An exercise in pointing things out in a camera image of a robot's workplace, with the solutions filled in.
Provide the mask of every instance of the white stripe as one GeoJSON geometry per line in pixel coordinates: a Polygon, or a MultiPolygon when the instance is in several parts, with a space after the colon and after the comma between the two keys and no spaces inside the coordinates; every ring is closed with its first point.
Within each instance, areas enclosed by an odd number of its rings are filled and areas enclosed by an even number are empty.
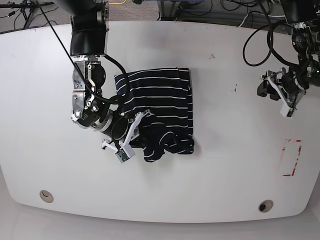
{"type": "Polygon", "coordinates": [[[187,116],[157,116],[158,118],[178,118],[178,119],[187,119],[187,116]]]}
{"type": "Polygon", "coordinates": [[[130,92],[132,90],[138,90],[138,89],[178,89],[183,91],[188,91],[187,89],[183,89],[182,87],[174,87],[174,86],[139,86],[136,88],[131,88],[130,92]]]}
{"type": "Polygon", "coordinates": [[[160,145],[160,143],[161,143],[161,140],[162,140],[167,134],[174,134],[174,133],[173,133],[172,131],[166,132],[166,133],[161,137],[161,139],[160,139],[160,141],[159,141],[159,145],[160,145]]]}
{"type": "Polygon", "coordinates": [[[138,108],[174,108],[174,109],[188,109],[187,107],[177,107],[177,106],[135,106],[131,110],[125,111],[124,114],[129,113],[130,111],[133,111],[138,108]]]}
{"type": "MultiPolygon", "coordinates": [[[[148,77],[139,77],[137,79],[131,80],[129,81],[130,83],[133,83],[135,81],[139,81],[140,79],[169,79],[169,80],[180,80],[180,78],[178,77],[160,77],[160,76],[148,76],[148,77]]],[[[124,86],[126,86],[126,84],[122,85],[121,87],[119,87],[119,89],[117,90],[117,92],[122,89],[124,86]]]]}
{"type": "Polygon", "coordinates": [[[150,127],[151,125],[154,125],[154,124],[163,124],[163,125],[164,125],[163,122],[153,122],[153,123],[151,123],[150,125],[145,125],[145,126],[143,126],[143,128],[150,127]]]}
{"type": "Polygon", "coordinates": [[[134,96],[133,98],[131,98],[131,100],[126,101],[124,104],[128,104],[130,103],[133,99],[182,99],[182,100],[186,100],[185,97],[178,97],[178,96],[134,96]]]}
{"type": "Polygon", "coordinates": [[[168,125],[168,128],[187,128],[188,126],[181,126],[181,125],[168,125]]]}
{"type": "Polygon", "coordinates": [[[153,152],[152,152],[151,155],[149,155],[149,156],[144,156],[144,157],[145,157],[145,158],[150,158],[150,157],[152,157],[153,154],[155,154],[155,151],[154,151],[154,150],[153,150],[153,152]]]}
{"type": "MultiPolygon", "coordinates": [[[[136,75],[136,74],[140,74],[140,73],[145,73],[145,72],[153,72],[153,71],[163,71],[163,70],[169,70],[169,71],[171,71],[171,70],[178,70],[177,68],[170,68],[170,69],[168,69],[168,68],[163,68],[163,69],[157,69],[157,70],[144,70],[144,71],[137,71],[137,72],[135,72],[135,73],[133,73],[133,74],[131,74],[131,75],[128,75],[128,77],[131,77],[131,76],[133,76],[133,75],[136,75]]],[[[124,80],[125,78],[121,78],[119,81],[117,81],[116,83],[115,83],[115,85],[117,85],[120,81],[122,81],[122,80],[124,80]]]]}

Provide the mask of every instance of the folded shirt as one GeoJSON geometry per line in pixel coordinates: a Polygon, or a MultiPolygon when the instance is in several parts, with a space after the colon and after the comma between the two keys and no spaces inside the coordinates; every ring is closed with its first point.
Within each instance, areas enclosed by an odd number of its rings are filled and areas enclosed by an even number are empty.
{"type": "MultiPolygon", "coordinates": [[[[139,125],[140,147],[147,162],[161,158],[164,150],[188,155],[194,152],[193,98],[188,68],[158,68],[128,73],[130,94],[122,106],[126,115],[150,110],[139,125]]],[[[123,75],[114,77],[118,95],[124,95],[123,75]]]]}

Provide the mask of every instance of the striped shirt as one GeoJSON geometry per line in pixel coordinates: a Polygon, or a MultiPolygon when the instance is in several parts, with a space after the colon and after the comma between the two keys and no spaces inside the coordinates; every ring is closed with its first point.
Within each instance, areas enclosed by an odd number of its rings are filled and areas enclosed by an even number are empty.
{"type": "MultiPolygon", "coordinates": [[[[159,68],[128,73],[130,94],[122,106],[125,114],[150,110],[139,125],[140,138],[130,145],[143,149],[144,159],[154,162],[164,150],[192,154],[193,98],[188,68],[159,68]]],[[[124,95],[123,75],[114,77],[118,95],[124,95]]]]}

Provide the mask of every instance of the round hole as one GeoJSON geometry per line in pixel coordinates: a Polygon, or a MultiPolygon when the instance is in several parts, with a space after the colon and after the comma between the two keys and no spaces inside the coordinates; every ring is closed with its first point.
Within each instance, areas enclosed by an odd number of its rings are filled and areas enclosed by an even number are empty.
{"type": "Polygon", "coordinates": [[[274,206],[274,202],[272,200],[266,200],[263,201],[260,205],[259,205],[259,212],[261,213],[267,213],[269,212],[272,207],[274,206]]]}
{"type": "Polygon", "coordinates": [[[46,190],[40,191],[40,198],[48,204],[54,201],[54,196],[52,196],[52,194],[46,190]]]}

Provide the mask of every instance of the white table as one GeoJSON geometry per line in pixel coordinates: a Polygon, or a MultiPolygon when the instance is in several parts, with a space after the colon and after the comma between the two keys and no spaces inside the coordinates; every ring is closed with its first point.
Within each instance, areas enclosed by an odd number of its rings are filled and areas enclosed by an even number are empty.
{"type": "MultiPolygon", "coordinates": [[[[69,48],[70,25],[55,27],[69,48]]],[[[260,75],[283,67],[273,57],[252,68],[242,47],[252,29],[188,22],[111,22],[108,53],[127,72],[188,67],[194,102],[195,153],[165,154],[155,163],[142,150],[120,164],[101,150],[104,135],[70,120],[73,66],[48,27],[0,36],[0,165],[18,203],[99,218],[210,223],[270,219],[301,213],[320,170],[320,89],[311,88],[292,118],[281,102],[257,96],[260,75]],[[283,176],[296,162],[294,176],[283,176]],[[53,194],[53,203],[39,192],[53,194]],[[262,201],[272,200],[261,213],[262,201]]],[[[296,61],[291,38],[275,48],[296,61]]],[[[251,62],[265,57],[266,32],[248,46],[251,62]]],[[[113,96],[119,70],[101,60],[113,96]]]]}

